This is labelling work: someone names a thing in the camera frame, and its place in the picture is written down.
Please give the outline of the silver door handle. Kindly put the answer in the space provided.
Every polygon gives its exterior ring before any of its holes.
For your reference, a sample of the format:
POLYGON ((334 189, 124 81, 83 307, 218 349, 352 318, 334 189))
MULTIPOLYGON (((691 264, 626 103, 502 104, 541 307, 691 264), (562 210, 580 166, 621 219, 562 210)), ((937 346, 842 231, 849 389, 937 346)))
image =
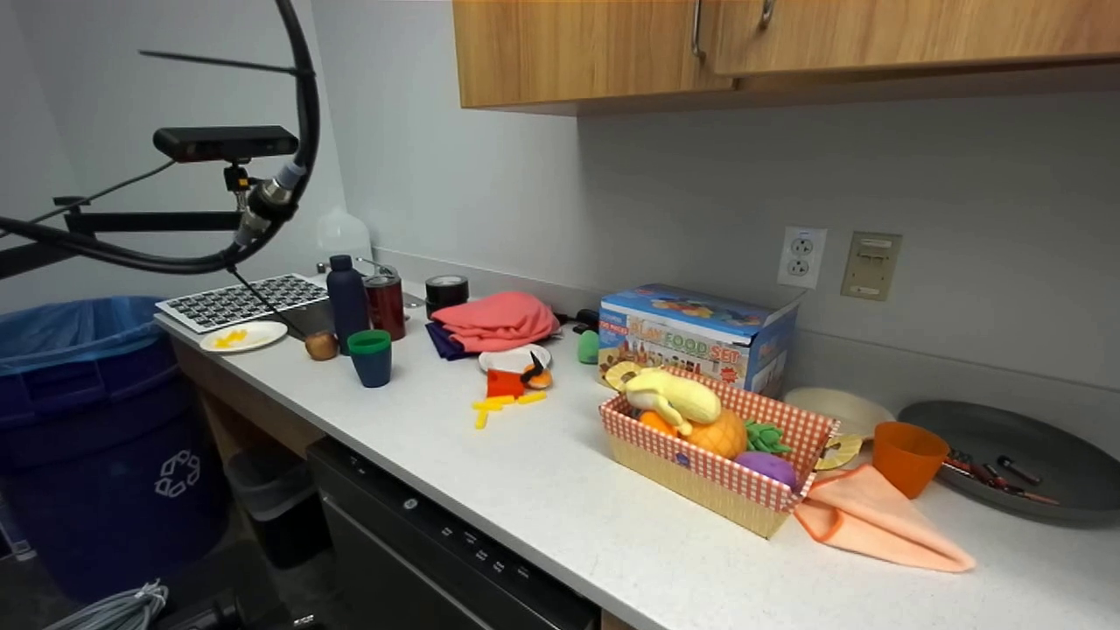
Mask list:
POLYGON ((758 0, 757 32, 771 32, 772 17, 777 17, 777 0, 758 0))
POLYGON ((691 49, 693 49, 693 58, 698 58, 701 67, 708 65, 708 53, 705 53, 705 14, 708 14, 708 0, 693 0, 693 37, 691 37, 691 49))

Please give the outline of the green toy sponge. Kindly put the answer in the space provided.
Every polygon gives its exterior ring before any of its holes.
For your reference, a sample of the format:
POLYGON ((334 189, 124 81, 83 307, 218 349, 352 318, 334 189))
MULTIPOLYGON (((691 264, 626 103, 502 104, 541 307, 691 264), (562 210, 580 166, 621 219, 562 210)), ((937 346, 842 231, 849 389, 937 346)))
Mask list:
POLYGON ((577 360, 580 363, 598 363, 598 332, 580 332, 577 335, 577 360))

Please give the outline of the white small plate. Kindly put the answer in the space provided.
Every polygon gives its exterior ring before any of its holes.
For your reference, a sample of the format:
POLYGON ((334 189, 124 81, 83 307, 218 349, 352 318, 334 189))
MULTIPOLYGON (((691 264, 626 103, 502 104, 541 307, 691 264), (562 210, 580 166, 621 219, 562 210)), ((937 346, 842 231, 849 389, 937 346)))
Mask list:
POLYGON ((509 375, 530 375, 530 371, 551 371, 554 355, 540 343, 512 346, 512 349, 488 349, 475 357, 478 371, 509 371, 509 375))

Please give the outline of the dark navy cloth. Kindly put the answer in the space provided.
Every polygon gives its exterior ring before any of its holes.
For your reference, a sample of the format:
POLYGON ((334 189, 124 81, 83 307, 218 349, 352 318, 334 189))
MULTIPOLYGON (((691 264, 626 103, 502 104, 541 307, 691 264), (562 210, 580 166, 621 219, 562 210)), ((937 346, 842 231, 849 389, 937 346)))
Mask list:
POLYGON ((470 355, 443 326, 436 326, 436 321, 426 321, 422 326, 426 328, 426 335, 429 335, 429 343, 433 343, 433 349, 436 349, 436 357, 443 357, 443 360, 464 360, 464 357, 475 357, 475 355, 470 355))

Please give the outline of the dark red tumbler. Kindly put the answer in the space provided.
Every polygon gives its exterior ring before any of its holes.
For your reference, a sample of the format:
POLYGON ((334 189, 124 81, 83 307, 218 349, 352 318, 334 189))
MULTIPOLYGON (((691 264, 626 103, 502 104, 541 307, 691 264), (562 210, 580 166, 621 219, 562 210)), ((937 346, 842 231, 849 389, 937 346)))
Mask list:
POLYGON ((374 271, 366 276, 366 312, 374 328, 386 328, 391 341, 406 335, 404 282, 395 271, 374 271))

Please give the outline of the navy cup green rim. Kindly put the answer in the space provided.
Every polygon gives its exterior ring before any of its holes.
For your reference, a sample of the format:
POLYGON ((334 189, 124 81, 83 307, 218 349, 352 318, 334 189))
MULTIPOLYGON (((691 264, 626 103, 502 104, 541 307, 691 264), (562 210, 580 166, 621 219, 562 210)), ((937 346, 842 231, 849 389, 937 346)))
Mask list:
POLYGON ((363 389, 380 389, 391 381, 391 335, 380 328, 360 328, 345 335, 345 357, 363 389))

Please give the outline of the dark blue bottle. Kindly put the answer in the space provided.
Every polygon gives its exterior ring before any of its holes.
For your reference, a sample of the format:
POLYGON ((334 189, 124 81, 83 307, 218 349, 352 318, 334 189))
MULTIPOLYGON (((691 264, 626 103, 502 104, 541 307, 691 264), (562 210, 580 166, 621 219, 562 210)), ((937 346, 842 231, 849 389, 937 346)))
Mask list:
POLYGON ((327 291, 334 306, 336 335, 351 341, 366 326, 363 276, 352 271, 351 255, 328 261, 327 291))

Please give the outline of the black dishwasher front panel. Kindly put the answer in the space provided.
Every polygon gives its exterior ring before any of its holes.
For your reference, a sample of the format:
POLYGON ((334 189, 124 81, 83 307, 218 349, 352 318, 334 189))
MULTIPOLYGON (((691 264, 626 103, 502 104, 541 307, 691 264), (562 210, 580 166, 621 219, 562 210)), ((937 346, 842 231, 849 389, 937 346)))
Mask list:
POLYGON ((334 439, 308 450, 352 630, 594 630, 598 606, 334 439))

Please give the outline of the beige bowl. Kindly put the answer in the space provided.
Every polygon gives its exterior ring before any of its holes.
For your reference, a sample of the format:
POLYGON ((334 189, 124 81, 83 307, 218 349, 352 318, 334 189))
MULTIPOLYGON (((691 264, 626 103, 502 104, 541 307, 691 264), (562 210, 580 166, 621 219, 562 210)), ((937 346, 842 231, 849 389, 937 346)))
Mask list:
POLYGON ((878 425, 888 425, 891 413, 863 395, 853 395, 846 389, 789 389, 783 404, 811 413, 811 416, 826 416, 838 425, 838 434, 853 434, 853 439, 870 439, 878 425))

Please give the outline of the black trash bin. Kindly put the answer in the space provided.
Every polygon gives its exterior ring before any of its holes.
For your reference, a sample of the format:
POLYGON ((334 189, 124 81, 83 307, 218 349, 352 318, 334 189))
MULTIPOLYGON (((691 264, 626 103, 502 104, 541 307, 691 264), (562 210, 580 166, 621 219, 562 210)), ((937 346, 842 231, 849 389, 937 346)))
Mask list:
POLYGON ((226 462, 226 483, 274 569, 297 569, 328 548, 322 500, 306 460, 255 444, 226 462))

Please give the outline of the dish drying rack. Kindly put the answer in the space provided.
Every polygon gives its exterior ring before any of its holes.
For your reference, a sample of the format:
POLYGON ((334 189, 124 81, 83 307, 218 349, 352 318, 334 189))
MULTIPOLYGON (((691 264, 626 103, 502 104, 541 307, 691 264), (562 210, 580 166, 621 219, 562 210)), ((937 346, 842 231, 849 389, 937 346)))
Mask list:
POLYGON ((290 314, 322 303, 327 286, 320 282, 286 273, 251 284, 226 284, 178 299, 160 299, 156 312, 178 321, 183 328, 202 335, 255 318, 290 314))

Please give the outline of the orange plastic cup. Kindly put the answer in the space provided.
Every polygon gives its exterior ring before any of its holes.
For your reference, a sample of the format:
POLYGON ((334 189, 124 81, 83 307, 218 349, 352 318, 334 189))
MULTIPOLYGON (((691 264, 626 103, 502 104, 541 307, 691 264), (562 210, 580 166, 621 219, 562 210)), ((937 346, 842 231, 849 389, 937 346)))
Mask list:
POLYGON ((947 441, 918 425, 878 425, 870 467, 904 493, 920 499, 947 460, 947 441))

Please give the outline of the blue recycling bin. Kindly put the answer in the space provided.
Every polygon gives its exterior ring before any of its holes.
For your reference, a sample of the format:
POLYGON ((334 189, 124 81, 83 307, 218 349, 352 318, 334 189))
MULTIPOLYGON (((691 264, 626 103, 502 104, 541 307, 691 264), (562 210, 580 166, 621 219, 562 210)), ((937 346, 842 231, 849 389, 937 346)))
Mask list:
POLYGON ((75 600, 166 579, 223 536, 226 483, 150 299, 0 314, 0 483, 75 600))

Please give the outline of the white wall outlet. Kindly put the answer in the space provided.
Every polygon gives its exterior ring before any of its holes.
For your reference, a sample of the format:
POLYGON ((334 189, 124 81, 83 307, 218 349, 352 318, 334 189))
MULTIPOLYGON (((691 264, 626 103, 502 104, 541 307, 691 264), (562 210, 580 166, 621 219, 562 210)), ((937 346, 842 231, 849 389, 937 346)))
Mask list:
POLYGON ((779 242, 777 282, 783 286, 811 291, 819 284, 822 254, 826 254, 822 227, 789 227, 779 242))

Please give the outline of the beige wall switch plate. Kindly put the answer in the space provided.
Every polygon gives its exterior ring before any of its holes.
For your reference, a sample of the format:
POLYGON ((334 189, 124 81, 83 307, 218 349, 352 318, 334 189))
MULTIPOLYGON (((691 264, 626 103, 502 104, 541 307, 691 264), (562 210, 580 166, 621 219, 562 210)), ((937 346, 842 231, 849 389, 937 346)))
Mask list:
POLYGON ((904 238, 888 231, 853 231, 841 294, 860 303, 887 303, 891 291, 898 245, 904 238))

